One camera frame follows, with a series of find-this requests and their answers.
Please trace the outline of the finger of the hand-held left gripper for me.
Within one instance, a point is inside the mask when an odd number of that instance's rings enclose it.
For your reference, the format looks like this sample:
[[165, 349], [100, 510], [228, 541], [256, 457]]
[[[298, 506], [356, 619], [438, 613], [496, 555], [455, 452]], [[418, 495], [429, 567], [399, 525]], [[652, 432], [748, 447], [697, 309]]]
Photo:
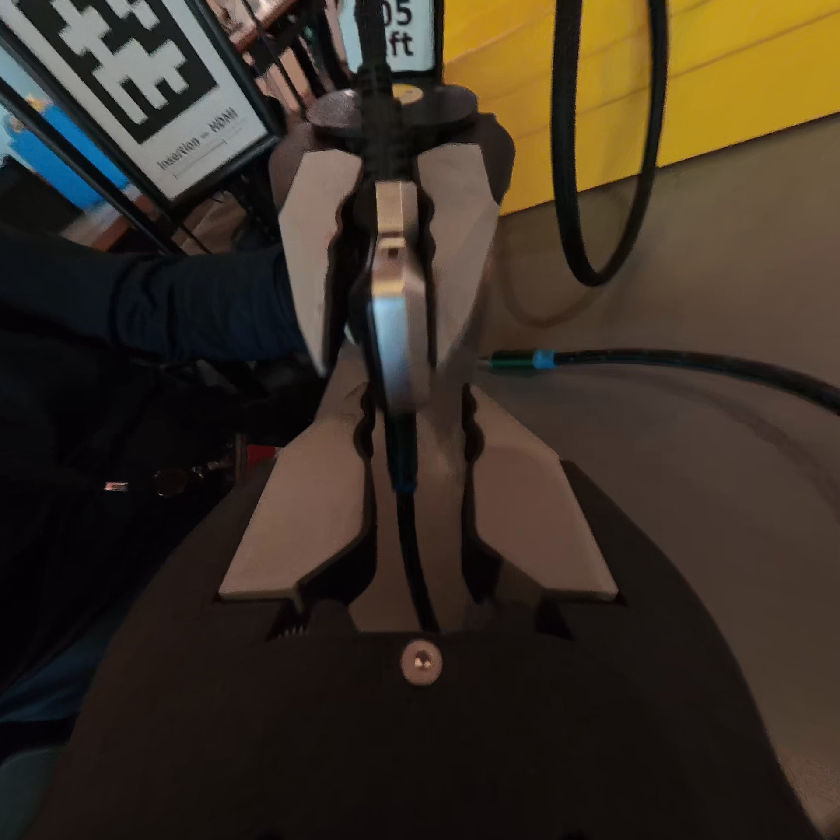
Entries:
[[477, 342], [499, 204], [475, 143], [446, 143], [422, 153], [418, 173], [433, 208], [433, 348], [436, 367], [443, 370], [465, 345]]
[[359, 183], [362, 160], [346, 151], [305, 152], [279, 211], [279, 227], [290, 292], [301, 336], [314, 370], [333, 366], [329, 289], [331, 249], [338, 239], [341, 211]]

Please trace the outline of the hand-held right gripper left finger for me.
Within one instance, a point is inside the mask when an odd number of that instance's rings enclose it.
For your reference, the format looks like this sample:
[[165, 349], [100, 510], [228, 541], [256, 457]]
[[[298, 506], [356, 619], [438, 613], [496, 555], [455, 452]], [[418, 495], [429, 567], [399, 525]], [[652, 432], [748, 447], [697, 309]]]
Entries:
[[283, 448], [218, 589], [223, 602], [346, 606], [372, 582], [375, 408], [355, 386]]

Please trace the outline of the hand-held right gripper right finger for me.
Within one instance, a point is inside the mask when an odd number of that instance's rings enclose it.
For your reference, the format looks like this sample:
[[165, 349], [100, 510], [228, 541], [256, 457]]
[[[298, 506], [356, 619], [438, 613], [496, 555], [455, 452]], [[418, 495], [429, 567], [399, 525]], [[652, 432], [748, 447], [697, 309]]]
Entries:
[[461, 568], [474, 602], [619, 594], [560, 457], [479, 387], [463, 391]]

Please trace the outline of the silver adapter hub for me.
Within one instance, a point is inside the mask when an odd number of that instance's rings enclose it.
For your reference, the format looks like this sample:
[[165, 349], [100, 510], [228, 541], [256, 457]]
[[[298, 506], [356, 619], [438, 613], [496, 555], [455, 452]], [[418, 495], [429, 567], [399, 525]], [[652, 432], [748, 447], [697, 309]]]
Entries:
[[374, 185], [375, 238], [367, 304], [374, 378], [385, 411], [413, 415], [432, 387], [427, 278], [420, 260], [417, 186]]

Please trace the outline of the yellow plastic bin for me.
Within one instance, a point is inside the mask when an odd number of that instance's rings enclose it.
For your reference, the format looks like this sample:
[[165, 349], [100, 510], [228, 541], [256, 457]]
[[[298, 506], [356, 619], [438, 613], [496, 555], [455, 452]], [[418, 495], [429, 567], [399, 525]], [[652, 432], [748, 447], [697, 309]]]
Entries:
[[[444, 76], [496, 114], [517, 156], [504, 214], [546, 203], [554, 2], [446, 2]], [[583, 3], [577, 186], [638, 172], [648, 107], [646, 2]], [[668, 2], [658, 164], [837, 113], [839, 2]]]

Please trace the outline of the person's left forearm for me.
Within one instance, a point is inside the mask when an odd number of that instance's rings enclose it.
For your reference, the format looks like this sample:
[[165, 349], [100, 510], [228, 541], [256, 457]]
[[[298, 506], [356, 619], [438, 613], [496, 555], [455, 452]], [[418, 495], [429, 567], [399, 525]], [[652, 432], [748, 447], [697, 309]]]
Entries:
[[114, 255], [2, 226], [2, 313], [168, 361], [304, 354], [280, 245]]

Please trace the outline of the framed marker sign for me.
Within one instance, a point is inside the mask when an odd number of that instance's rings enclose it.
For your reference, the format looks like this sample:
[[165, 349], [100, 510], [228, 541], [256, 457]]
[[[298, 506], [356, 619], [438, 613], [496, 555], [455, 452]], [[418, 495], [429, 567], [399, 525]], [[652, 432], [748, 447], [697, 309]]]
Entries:
[[2, 1], [2, 46], [108, 159], [174, 209], [280, 126], [207, 2]]

